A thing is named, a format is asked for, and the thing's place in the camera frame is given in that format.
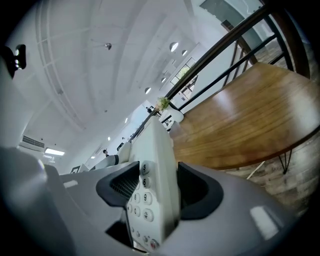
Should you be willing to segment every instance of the air vent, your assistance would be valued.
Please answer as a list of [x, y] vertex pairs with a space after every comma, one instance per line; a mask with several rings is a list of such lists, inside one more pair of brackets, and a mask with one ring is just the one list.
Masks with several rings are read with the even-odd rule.
[[45, 144], [44, 143], [36, 141], [35, 139], [29, 138], [27, 136], [23, 136], [22, 141], [25, 142], [25, 143], [28, 143], [28, 144], [43, 148], [43, 149], [45, 148]]

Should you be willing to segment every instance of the floor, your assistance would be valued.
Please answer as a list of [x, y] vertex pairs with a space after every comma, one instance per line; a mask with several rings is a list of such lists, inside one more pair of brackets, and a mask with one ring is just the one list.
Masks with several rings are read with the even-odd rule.
[[[311, 80], [320, 85], [320, 73], [317, 62], [309, 45], [305, 45], [309, 60]], [[256, 55], [260, 62], [268, 63], [281, 52], [276, 41], [272, 41], [267, 48]], [[287, 68], [285, 59], [276, 63], [277, 66]], [[226, 173], [246, 179], [259, 164], [225, 170]], [[303, 214], [308, 208], [311, 194], [315, 191], [319, 181], [320, 168], [320, 132], [311, 139], [296, 147], [292, 151], [288, 172], [283, 175], [283, 168], [278, 157], [267, 160], [250, 180], [259, 184], [273, 195], [283, 205], [293, 209], [297, 215]]]

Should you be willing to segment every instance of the white telephone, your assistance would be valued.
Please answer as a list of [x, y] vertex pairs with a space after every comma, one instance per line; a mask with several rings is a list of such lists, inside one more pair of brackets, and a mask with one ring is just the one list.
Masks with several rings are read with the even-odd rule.
[[175, 229], [180, 216], [172, 142], [155, 116], [132, 142], [129, 161], [140, 162], [139, 184], [126, 207], [131, 235], [152, 252]]

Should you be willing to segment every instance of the potted plant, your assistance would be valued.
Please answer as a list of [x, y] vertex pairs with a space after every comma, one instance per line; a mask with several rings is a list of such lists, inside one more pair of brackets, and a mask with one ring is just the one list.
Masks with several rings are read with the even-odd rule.
[[170, 105], [170, 100], [167, 97], [159, 97], [158, 102], [155, 105], [155, 108], [159, 111], [167, 110], [172, 119], [178, 123], [180, 123], [184, 119], [184, 114], [180, 111], [173, 109]]

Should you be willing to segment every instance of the window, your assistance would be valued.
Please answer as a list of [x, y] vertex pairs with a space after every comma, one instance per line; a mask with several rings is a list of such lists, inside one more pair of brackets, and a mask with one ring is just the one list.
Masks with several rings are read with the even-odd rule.
[[188, 67], [187, 65], [184, 65], [183, 68], [180, 69], [178, 74], [175, 75], [175, 77], [180, 80], [185, 75], [185, 73], [188, 72], [189, 69], [190, 67]]
[[[177, 82], [188, 72], [188, 70], [196, 63], [193, 58], [190, 58], [186, 65], [184, 65], [179, 72], [174, 76], [174, 78], [170, 81], [171, 84], [174, 86]], [[197, 81], [198, 75], [196, 75], [180, 92], [186, 99], [191, 98], [192, 91], [194, 90], [195, 83]]]
[[171, 80], [171, 84], [175, 85], [179, 81], [179, 78], [176, 76]]
[[186, 63], [189, 68], [191, 68], [194, 64], [196, 64], [196, 61], [193, 58], [189, 59], [189, 61]]

